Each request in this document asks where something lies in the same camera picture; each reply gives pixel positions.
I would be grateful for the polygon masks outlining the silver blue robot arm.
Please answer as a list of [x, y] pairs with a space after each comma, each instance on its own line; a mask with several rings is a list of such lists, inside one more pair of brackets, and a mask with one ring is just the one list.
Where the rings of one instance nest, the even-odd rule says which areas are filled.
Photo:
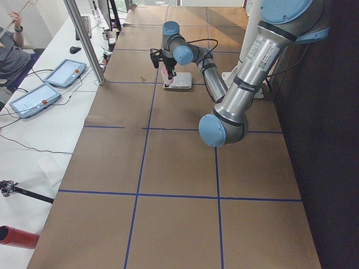
[[176, 64], [197, 65], [215, 102], [212, 112], [200, 119], [200, 137], [208, 146], [221, 147], [245, 137], [245, 112], [282, 51], [292, 44], [313, 43], [328, 36], [331, 11], [331, 1], [256, 1], [250, 15], [257, 23], [256, 37], [247, 56], [232, 71], [229, 85], [218, 72], [210, 50], [187, 42], [174, 21], [163, 24], [159, 56], [151, 59], [163, 61], [169, 80], [176, 75]]

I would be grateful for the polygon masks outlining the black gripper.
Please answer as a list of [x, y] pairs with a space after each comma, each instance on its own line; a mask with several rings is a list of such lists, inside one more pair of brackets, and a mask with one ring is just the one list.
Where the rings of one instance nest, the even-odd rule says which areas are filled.
[[171, 79], [171, 77], [177, 76], [177, 74], [174, 70], [174, 68], [176, 66], [176, 60], [174, 58], [169, 58], [169, 57], [164, 56], [163, 63], [165, 65], [165, 68], [168, 73], [168, 79]]

